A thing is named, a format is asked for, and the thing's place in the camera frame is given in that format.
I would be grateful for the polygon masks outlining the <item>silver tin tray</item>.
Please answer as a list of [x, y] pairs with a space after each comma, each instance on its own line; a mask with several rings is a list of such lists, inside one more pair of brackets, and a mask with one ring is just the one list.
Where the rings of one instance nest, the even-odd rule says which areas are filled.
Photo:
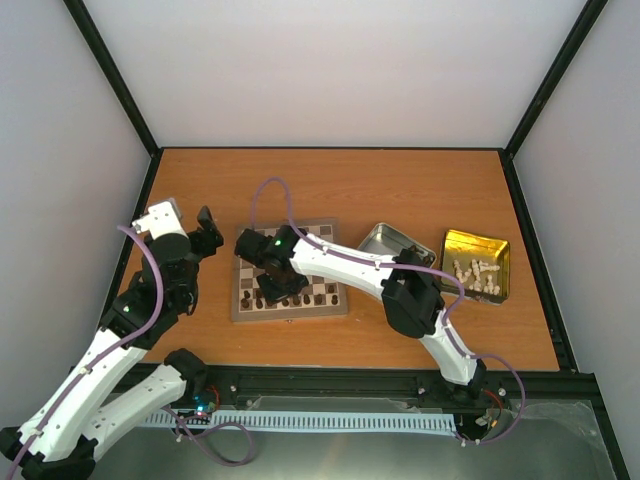
[[387, 223], [378, 223], [365, 236], [358, 250], [372, 255], [391, 255], [398, 256], [403, 249], [408, 249], [412, 245], [416, 245], [421, 251], [415, 253], [422, 264], [426, 267], [432, 267], [436, 261], [436, 253], [402, 233], [400, 230], [392, 227]]

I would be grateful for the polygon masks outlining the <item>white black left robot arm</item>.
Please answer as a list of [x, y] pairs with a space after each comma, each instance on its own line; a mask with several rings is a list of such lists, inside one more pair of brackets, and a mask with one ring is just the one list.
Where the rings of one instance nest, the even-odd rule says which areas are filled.
[[7, 476], [86, 479], [97, 461], [150, 414], [173, 402], [201, 400], [207, 367], [181, 348], [115, 400], [107, 398], [179, 320], [197, 306], [200, 262], [224, 243], [211, 211], [186, 232], [171, 200], [148, 208], [123, 228], [142, 253], [141, 267], [100, 319], [87, 351], [52, 397], [19, 427], [1, 431]]

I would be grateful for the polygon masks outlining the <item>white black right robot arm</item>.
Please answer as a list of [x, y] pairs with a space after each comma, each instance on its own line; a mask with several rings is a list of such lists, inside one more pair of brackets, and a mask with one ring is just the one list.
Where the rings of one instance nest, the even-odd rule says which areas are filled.
[[275, 304], [300, 295], [310, 276], [361, 290], [383, 305], [387, 323], [397, 333], [418, 340], [439, 367], [451, 395], [477, 399], [486, 365], [466, 347], [449, 320], [435, 276], [417, 253], [371, 254], [344, 247], [283, 225], [273, 235], [246, 228], [235, 255], [260, 269], [257, 283], [265, 301]]

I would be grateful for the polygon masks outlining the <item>small electronics board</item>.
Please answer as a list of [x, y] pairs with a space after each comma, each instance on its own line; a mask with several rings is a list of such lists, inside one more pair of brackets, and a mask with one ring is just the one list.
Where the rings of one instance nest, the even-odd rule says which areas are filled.
[[193, 410], [196, 416], [209, 416], [220, 408], [220, 394], [216, 388], [209, 387], [196, 395], [194, 402]]

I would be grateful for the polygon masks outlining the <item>white chess pieces pile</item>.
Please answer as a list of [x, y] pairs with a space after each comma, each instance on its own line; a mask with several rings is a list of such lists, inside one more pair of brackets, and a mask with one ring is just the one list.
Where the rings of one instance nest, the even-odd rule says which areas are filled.
[[500, 265], [472, 259], [469, 266], [464, 268], [458, 259], [454, 259], [452, 266], [454, 276], [466, 289], [490, 295], [501, 293], [501, 286], [497, 280], [497, 274], [501, 271]]

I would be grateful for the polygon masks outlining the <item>wooden chessboard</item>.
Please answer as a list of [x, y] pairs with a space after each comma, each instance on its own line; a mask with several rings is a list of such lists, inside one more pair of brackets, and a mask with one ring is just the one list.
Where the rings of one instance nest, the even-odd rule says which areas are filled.
[[[274, 235], [280, 222], [261, 222], [256, 223], [256, 230], [265, 235]], [[337, 243], [339, 239], [338, 219], [334, 217], [311, 218], [302, 220], [298, 224], [300, 229], [304, 229], [323, 240]], [[263, 296], [264, 307], [257, 309], [255, 307], [255, 292], [260, 291], [257, 282], [257, 276], [263, 271], [251, 265], [250, 263], [236, 257], [234, 259], [233, 281], [232, 281], [232, 301], [231, 301], [231, 318], [234, 323], [249, 322], [266, 322], [284, 320], [292, 322], [302, 318], [318, 318], [323, 316], [340, 316], [348, 313], [348, 301], [346, 295], [346, 287], [333, 280], [327, 280], [319, 276], [307, 276], [309, 285], [302, 290], [297, 296], [301, 299], [300, 306], [292, 304], [292, 297], [288, 298], [289, 306], [283, 307], [280, 303], [268, 304]], [[336, 286], [336, 292], [329, 294], [326, 287], [329, 284]], [[244, 290], [251, 290], [253, 297], [253, 309], [242, 310], [240, 301]], [[308, 294], [311, 297], [310, 305], [303, 303], [303, 295]], [[314, 304], [314, 296], [322, 294], [324, 296], [323, 305]], [[339, 303], [331, 305], [331, 296], [338, 295]]]

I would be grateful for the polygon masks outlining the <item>gold tin tray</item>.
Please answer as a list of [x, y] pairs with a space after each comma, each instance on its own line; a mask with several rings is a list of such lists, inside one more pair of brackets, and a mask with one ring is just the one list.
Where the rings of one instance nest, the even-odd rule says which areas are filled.
[[466, 298], [501, 305], [510, 295], [510, 259], [507, 240], [449, 229], [439, 267], [463, 284]]

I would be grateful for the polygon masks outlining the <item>black aluminium frame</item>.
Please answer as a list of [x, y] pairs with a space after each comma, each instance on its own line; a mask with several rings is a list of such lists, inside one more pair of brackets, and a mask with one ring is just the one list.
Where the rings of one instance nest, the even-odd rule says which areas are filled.
[[153, 136], [129, 86], [96, 25], [96, 10], [84, 1], [66, 1], [65, 19], [76, 31], [102, 78], [121, 105], [140, 139], [149, 163], [132, 206], [140, 213], [162, 186], [179, 194], [197, 193], [227, 199], [230, 209], [241, 207], [240, 180], [251, 180], [271, 164], [290, 175], [306, 211], [333, 208], [355, 232], [374, 212], [397, 213], [410, 190], [426, 199], [435, 230], [447, 218], [469, 221], [475, 209], [453, 194], [453, 170], [479, 172], [497, 199], [480, 214], [513, 235], [516, 259], [523, 266], [519, 278], [523, 299], [505, 317], [479, 334], [483, 346], [501, 347], [528, 375], [545, 375], [545, 392], [585, 393], [599, 384], [597, 376], [579, 361], [576, 341], [567, 329], [549, 273], [530, 207], [516, 168], [516, 158], [540, 120], [546, 104], [563, 82], [575, 57], [606, 5], [584, 1], [553, 62], [529, 102], [507, 144], [479, 146], [169, 146]]

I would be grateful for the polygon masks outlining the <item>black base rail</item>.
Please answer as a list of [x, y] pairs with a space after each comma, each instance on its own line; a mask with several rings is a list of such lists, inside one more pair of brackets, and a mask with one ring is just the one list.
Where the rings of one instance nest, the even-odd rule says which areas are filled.
[[[519, 376], [527, 404], [582, 400], [604, 407], [592, 374], [524, 371]], [[464, 400], [434, 370], [209, 365], [204, 385], [216, 388], [224, 406], [237, 409], [246, 409], [250, 401], [263, 397], [390, 399], [446, 413], [480, 412], [493, 404], [484, 393]]]

